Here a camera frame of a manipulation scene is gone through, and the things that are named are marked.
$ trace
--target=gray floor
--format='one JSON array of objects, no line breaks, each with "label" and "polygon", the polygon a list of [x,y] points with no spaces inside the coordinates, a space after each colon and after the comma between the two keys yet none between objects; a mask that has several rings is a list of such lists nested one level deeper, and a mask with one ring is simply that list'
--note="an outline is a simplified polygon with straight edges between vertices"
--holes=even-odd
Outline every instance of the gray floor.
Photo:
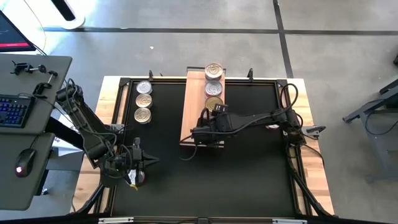
[{"label": "gray floor", "polygon": [[[70,4],[86,16],[85,25],[90,27],[277,28],[272,0],[70,0]],[[394,0],[279,0],[279,6],[285,29],[398,30]],[[44,26],[59,24],[53,12],[38,16]],[[365,175],[377,173],[370,144],[359,121],[345,124],[341,118],[398,78],[398,68],[391,63],[398,54],[398,36],[286,35],[286,40],[293,75],[305,80],[314,122],[327,127],[320,148],[335,213],[396,223],[398,182],[365,182]],[[147,75],[151,69],[183,76],[186,66],[217,61],[231,77],[246,76],[250,67],[255,77],[286,77],[278,34],[48,32],[45,50],[73,57],[68,76],[83,87],[92,108],[105,75]],[[67,213],[76,178],[77,174],[54,171],[46,182],[52,194],[35,198],[28,211],[1,211],[0,219]]]}]

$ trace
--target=black table surface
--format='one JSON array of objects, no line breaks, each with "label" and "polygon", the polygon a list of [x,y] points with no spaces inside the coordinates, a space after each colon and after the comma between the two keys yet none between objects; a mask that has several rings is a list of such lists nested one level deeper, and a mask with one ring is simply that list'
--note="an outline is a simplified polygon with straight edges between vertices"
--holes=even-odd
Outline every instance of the black table surface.
[{"label": "black table surface", "polygon": [[[47,82],[50,75],[38,71],[29,74],[21,72],[18,76],[10,74],[13,69],[12,60],[15,63],[31,63],[33,67],[42,64],[47,70],[58,72],[58,77],[52,78],[52,89],[45,90],[44,94],[50,103],[55,103],[55,93],[62,86],[69,66],[72,62],[71,57],[62,56],[41,56],[41,55],[13,55],[0,54],[0,94],[17,95],[18,93],[32,94],[36,84]],[[36,193],[42,179],[47,158],[54,134],[45,133],[40,135],[34,145],[36,150],[34,165],[31,173],[27,177],[19,178],[15,175],[15,163],[19,153],[29,148],[37,133],[43,132],[47,124],[52,106],[46,102],[36,100],[25,128],[0,128],[0,209],[1,210],[26,210]]]},{"label": "black table surface", "polygon": [[[147,169],[138,191],[123,180],[116,186],[112,216],[292,217],[292,188],[280,131],[245,129],[225,141],[224,149],[179,146],[185,84],[153,84],[152,121],[138,124],[132,93],[125,144],[141,138],[141,148],[160,162]],[[263,113],[277,108],[273,86],[227,85],[229,112]]]}]

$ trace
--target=computer screen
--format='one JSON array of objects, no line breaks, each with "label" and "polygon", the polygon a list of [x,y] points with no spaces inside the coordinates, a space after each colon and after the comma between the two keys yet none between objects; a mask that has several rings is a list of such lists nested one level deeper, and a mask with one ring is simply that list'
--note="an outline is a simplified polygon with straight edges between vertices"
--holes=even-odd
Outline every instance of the computer screen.
[{"label": "computer screen", "polygon": [[34,51],[33,44],[0,11],[0,52]]}]

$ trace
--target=wooden board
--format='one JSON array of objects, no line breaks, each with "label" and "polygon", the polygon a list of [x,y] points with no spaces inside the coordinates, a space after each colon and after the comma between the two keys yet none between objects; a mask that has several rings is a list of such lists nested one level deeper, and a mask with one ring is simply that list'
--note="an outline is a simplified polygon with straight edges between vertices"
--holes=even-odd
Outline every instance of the wooden board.
[{"label": "wooden board", "polygon": [[[109,124],[112,121],[120,78],[125,78],[125,77],[104,77],[103,80],[95,113],[106,124]],[[154,77],[154,78],[185,78],[185,77]],[[305,90],[304,80],[301,78],[291,78],[287,79],[287,81],[288,83],[295,84],[299,91],[298,100],[296,104],[294,104],[293,109],[303,117],[304,126],[313,125],[312,114],[311,114],[310,104],[308,102],[307,92]],[[290,97],[293,100],[295,90],[289,87],[289,91],[291,95]],[[121,115],[122,114],[120,113],[118,116],[118,122],[121,120],[120,119]],[[320,151],[317,141],[307,138],[307,144],[316,149],[318,152]],[[310,149],[306,149],[305,147],[302,147],[301,155],[302,155],[303,166],[304,166],[305,177],[307,180],[308,188],[311,190],[315,198],[321,203],[323,208],[329,213],[333,214],[334,213],[333,206],[331,204],[328,182],[326,179],[325,170],[323,169],[322,166],[322,160],[319,158],[317,154],[312,152]],[[85,158],[83,160],[83,165],[81,167],[80,176],[76,186],[75,198],[73,199],[73,203],[76,209],[79,209],[81,206],[83,206],[83,204],[90,197],[92,192],[98,186],[99,180],[100,180],[99,169],[93,170],[87,158]],[[298,194],[300,209],[304,213],[305,207],[303,201],[303,194],[298,187],[297,187],[297,194]],[[104,202],[106,202],[107,196],[108,194],[104,194],[103,203],[102,203],[103,205],[105,204]]]},{"label": "wooden board", "polygon": [[[222,74],[220,83],[223,86],[223,91],[221,92],[220,98],[225,103],[224,73]],[[180,140],[190,136],[190,130],[197,126],[198,118],[200,117],[201,111],[205,107],[205,101],[207,99],[205,95],[205,85],[206,78],[204,71],[187,72],[187,85],[185,87],[184,111],[182,115]],[[193,142],[193,139],[189,138],[184,140],[184,142]]]}]

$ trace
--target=tin can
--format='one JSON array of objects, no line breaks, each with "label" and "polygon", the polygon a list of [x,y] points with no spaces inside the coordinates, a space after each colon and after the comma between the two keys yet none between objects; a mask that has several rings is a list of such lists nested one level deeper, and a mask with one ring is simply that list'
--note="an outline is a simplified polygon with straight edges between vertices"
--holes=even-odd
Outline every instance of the tin can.
[{"label": "tin can", "polygon": [[141,94],[143,93],[150,94],[152,93],[152,85],[150,84],[149,81],[146,80],[141,81],[137,84],[137,92]]},{"label": "tin can", "polygon": [[152,119],[148,108],[138,108],[134,113],[134,118],[140,124],[147,124]]},{"label": "tin can", "polygon": [[211,96],[211,97],[207,98],[207,100],[205,101],[205,106],[207,109],[209,109],[210,112],[213,111],[216,104],[219,104],[219,105],[224,104],[223,100],[218,96]]},{"label": "tin can", "polygon": [[206,96],[218,96],[223,91],[223,86],[219,81],[208,81],[205,85]]},{"label": "tin can", "polygon": [[140,108],[150,108],[152,106],[152,97],[150,94],[143,93],[137,96],[136,104]]},{"label": "tin can", "polygon": [[220,80],[223,74],[223,67],[218,63],[208,64],[205,68],[205,76],[207,80]]}]

